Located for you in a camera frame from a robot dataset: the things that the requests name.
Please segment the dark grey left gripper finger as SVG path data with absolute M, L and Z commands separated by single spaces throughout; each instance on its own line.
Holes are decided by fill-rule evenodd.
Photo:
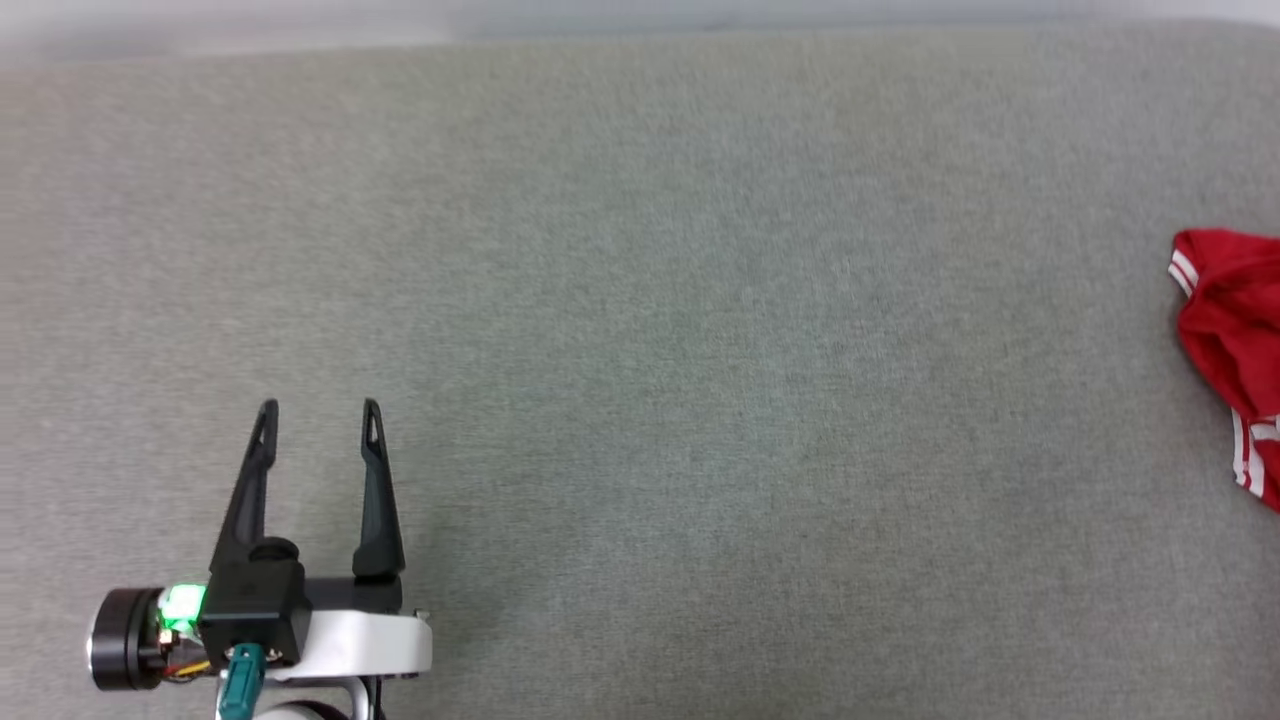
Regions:
M 381 410 L 364 402 L 361 457 L 365 464 L 360 541 L 352 557 L 358 582 L 390 582 L 404 570 L 404 550 Z
M 236 486 L 224 515 L 209 571 L 233 562 L 247 562 L 265 538 L 268 474 L 276 457 L 279 404 L 265 400 L 250 433 Z

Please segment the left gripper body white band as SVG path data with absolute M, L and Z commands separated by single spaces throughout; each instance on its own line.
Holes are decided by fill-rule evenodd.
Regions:
M 150 691 L 223 674 L 197 628 L 204 583 L 119 588 L 108 593 L 88 632 L 88 673 L 100 691 Z M 297 664 L 268 656 L 265 685 L 426 673 L 433 632 L 413 615 L 316 610 Z

